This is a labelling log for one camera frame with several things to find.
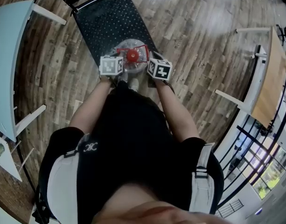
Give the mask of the black metal railing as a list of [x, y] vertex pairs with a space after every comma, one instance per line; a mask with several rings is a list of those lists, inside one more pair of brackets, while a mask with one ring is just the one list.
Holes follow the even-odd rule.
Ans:
[[224, 175], [223, 195], [216, 215], [234, 223], [257, 221], [277, 205], [286, 192], [286, 173], [263, 199], [249, 181], [277, 143], [286, 150], [286, 79], [276, 117], [268, 128], [238, 111], [227, 134], [215, 151]]

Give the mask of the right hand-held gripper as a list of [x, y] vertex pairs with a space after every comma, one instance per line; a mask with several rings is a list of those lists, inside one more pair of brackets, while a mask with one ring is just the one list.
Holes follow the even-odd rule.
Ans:
[[154, 80], [168, 82], [172, 72], [172, 64], [166, 60], [150, 58], [146, 73], [148, 75], [148, 87], [155, 87]]

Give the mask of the white table thin legs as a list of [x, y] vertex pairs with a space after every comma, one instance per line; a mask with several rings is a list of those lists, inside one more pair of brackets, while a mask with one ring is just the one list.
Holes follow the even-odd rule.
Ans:
[[20, 172], [35, 148], [32, 147], [27, 157], [23, 160], [22, 164], [18, 165], [14, 162], [12, 154], [15, 150], [18, 150], [21, 141], [18, 141], [18, 143], [15, 144], [12, 149], [10, 149], [8, 142], [5, 140], [5, 138], [6, 137], [4, 135], [0, 137], [0, 143], [3, 144], [5, 147], [5, 152], [0, 157], [0, 166], [11, 176], [22, 182]]

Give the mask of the wooden desk white legs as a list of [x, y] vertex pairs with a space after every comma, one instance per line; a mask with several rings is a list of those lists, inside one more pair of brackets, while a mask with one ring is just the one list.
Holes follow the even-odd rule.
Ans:
[[220, 90], [215, 90], [215, 93], [235, 103], [240, 110], [251, 115], [267, 128], [271, 120], [277, 116], [276, 111], [286, 79], [286, 54], [273, 26], [268, 28], [238, 28], [236, 32], [268, 33], [267, 52], [255, 55], [259, 60], [265, 60], [265, 63], [256, 67], [249, 89], [251, 94], [244, 101]]

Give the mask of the person's right forearm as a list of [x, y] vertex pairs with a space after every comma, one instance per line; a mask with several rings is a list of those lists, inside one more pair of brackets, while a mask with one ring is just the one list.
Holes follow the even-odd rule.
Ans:
[[171, 88], [161, 80], [155, 80], [155, 85], [173, 136], [179, 142], [188, 138], [198, 138], [199, 133], [191, 114]]

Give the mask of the person's chin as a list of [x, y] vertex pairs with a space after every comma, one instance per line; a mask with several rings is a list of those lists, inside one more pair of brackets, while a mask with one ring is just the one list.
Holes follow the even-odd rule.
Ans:
[[121, 186], [105, 203], [91, 224], [231, 224], [215, 215], [188, 212], [137, 184]]

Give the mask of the light blue table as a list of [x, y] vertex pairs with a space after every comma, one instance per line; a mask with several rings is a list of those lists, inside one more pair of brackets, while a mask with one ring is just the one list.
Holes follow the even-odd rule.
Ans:
[[66, 20], [33, 0], [0, 6], [0, 132], [12, 141], [22, 131], [14, 118], [14, 74], [24, 29], [32, 12], [62, 25]]

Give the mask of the clear water jug red handle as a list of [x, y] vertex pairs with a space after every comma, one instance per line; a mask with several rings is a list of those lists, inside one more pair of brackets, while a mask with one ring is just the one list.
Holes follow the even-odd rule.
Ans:
[[123, 57], [124, 71], [129, 74], [142, 72], [150, 61], [150, 52], [144, 42], [126, 39], [113, 48], [113, 52]]

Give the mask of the glass window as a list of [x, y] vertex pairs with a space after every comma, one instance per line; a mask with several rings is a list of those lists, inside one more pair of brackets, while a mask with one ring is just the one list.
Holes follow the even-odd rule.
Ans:
[[286, 150], [277, 143], [249, 183], [263, 200], [286, 173]]

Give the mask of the person's right shoe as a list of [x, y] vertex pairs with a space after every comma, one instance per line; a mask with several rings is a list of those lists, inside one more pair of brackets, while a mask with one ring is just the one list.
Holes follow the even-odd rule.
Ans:
[[139, 80], [137, 78], [132, 78], [129, 83], [129, 88], [133, 90], [134, 92], [137, 92], [139, 90]]

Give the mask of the person's left forearm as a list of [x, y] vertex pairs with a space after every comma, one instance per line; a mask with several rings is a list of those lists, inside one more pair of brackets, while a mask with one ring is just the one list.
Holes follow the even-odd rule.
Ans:
[[84, 134], [90, 133], [100, 117], [110, 88], [109, 78], [101, 77], [100, 82], [74, 113], [69, 127], [78, 128]]

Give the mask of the black platform cart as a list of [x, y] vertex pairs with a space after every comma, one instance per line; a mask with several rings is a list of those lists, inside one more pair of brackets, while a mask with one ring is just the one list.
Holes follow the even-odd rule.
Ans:
[[127, 39], [136, 39], [156, 52], [151, 35], [132, 0], [63, 0], [71, 9], [77, 26], [96, 63]]

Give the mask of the person's black shirt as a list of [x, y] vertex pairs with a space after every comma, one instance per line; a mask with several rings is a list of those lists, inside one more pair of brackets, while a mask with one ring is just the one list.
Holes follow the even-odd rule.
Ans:
[[39, 187], [60, 224], [91, 224], [126, 184], [182, 210], [215, 215], [224, 177], [211, 149], [200, 137], [179, 142], [162, 106], [120, 81], [90, 133], [69, 126], [53, 132]]

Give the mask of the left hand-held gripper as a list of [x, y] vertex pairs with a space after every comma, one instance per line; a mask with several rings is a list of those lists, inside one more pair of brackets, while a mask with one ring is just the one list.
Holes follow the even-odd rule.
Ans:
[[123, 57], [101, 56], [99, 74], [101, 78], [116, 77], [123, 73]]

